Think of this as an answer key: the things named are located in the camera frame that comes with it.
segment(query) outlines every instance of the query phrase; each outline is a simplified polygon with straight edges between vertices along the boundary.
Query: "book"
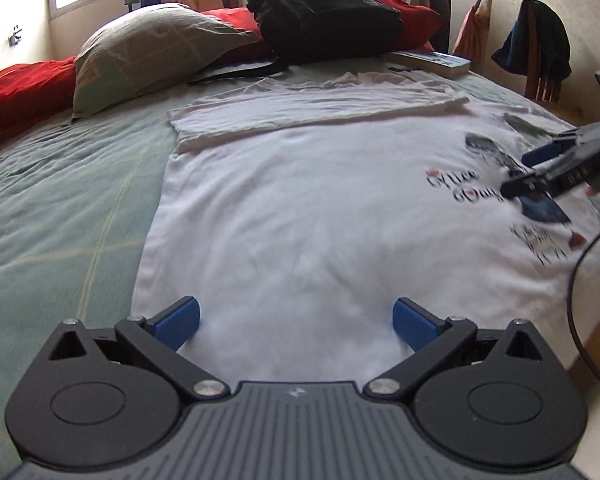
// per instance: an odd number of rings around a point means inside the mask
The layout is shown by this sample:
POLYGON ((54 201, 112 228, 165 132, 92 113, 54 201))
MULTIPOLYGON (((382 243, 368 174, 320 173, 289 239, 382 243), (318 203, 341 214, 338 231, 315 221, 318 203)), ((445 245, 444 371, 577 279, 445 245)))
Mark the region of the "book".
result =
POLYGON ((456 77, 469 72, 471 61, 450 54, 440 52, 416 52, 413 50, 403 52, 389 52, 384 54, 384 60, 396 63, 408 68, 419 68, 427 72, 433 72, 442 77, 456 77))

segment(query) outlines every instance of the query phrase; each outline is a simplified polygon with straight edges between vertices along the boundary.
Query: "pillow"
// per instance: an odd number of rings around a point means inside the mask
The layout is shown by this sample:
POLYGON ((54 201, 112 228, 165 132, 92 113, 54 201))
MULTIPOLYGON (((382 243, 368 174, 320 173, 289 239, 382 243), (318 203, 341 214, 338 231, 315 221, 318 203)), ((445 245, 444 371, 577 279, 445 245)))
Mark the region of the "pillow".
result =
POLYGON ((88 117, 186 81, 257 34, 180 4, 135 10, 98 30, 75 60, 74 115, 88 117))
POLYGON ((433 45, 430 41, 427 41, 427 43, 425 43, 423 46, 418 47, 416 50, 419 52, 435 52, 435 49, 433 48, 433 45))
POLYGON ((71 108, 74 59, 18 64, 0 72, 0 144, 71 108))
POLYGON ((257 61, 259 59, 267 59, 273 56, 271 48, 262 39, 258 23, 254 19, 251 11, 246 7, 238 7, 237 9, 206 10, 203 12, 203 14, 220 18, 223 22, 229 23, 235 28, 255 32, 260 37, 260 41, 257 41, 256 43, 250 43, 230 50, 224 54, 224 56, 218 59, 216 64, 234 64, 246 61, 257 61))
POLYGON ((442 25, 442 16, 429 7, 412 6, 402 0, 375 1, 400 11, 404 29, 395 42, 395 50, 414 50, 423 46, 442 25))

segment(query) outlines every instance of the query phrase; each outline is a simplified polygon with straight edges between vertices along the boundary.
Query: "blue gripper pad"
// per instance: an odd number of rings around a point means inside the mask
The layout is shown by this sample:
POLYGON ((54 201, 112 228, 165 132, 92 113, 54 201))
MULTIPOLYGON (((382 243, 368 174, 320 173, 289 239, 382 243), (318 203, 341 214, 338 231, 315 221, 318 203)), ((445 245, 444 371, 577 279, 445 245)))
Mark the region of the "blue gripper pad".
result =
POLYGON ((563 147, 561 147, 559 144, 551 142, 549 144, 545 144, 544 146, 540 146, 540 148, 536 148, 531 152, 525 153, 520 158, 520 162, 522 162, 522 164, 524 164, 526 167, 532 168, 563 153, 563 147))
POLYGON ((394 330, 400 339, 417 352, 437 338, 446 323, 409 298, 400 298, 394 304, 394 330))
POLYGON ((200 326, 200 305, 196 298, 185 296, 160 314, 147 320, 145 329, 173 351, 193 337, 200 326))

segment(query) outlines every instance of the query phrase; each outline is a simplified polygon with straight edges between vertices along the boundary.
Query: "red pillow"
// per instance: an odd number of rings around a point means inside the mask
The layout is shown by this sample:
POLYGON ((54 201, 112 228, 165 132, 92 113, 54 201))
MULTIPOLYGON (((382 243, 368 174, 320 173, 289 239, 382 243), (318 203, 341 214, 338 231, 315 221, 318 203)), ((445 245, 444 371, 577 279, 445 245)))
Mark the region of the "red pillow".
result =
POLYGON ((0 143, 72 107, 74 59, 19 64, 0 72, 0 143))
POLYGON ((400 11, 404 30, 395 42, 395 50, 414 50, 422 47, 442 25, 442 16, 429 7, 412 6, 402 0, 375 1, 400 11))
POLYGON ((429 41, 427 41, 427 43, 425 43, 423 46, 419 46, 416 50, 418 52, 435 52, 433 45, 429 41))
MULTIPOLYGON (((237 9, 206 10, 203 12, 203 14, 215 16, 216 18, 220 18, 224 22, 229 23, 229 25, 233 25, 235 28, 250 30, 251 32, 255 32, 258 36, 262 37, 258 23, 254 19, 253 14, 251 14, 249 9, 246 7, 238 7, 237 9)), ((220 59, 218 59, 218 61, 216 61, 214 64, 222 65, 242 63, 247 61, 256 61, 259 59, 268 59, 272 56, 273 54, 269 45, 267 45, 264 40, 261 40, 257 43, 250 43, 248 45, 239 46, 238 48, 230 50, 220 57, 220 59)))

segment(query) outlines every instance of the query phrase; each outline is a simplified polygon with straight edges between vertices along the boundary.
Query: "black backpack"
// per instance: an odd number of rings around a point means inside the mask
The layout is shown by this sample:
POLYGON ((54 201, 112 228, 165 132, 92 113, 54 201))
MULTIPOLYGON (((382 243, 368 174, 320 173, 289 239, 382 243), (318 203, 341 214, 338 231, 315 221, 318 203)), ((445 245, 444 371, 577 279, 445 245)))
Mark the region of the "black backpack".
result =
POLYGON ((264 40, 288 63, 378 56, 402 31, 397 10, 375 0, 248 0, 264 40))

